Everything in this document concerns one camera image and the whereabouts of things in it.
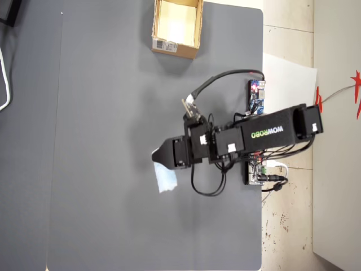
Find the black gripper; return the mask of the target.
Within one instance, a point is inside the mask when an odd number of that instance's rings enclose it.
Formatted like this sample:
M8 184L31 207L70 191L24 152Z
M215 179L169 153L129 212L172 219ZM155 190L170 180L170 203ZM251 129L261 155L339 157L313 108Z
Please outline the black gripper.
M211 127L207 121L185 121L184 135L168 138L152 152L155 163L167 169L184 169L208 157Z

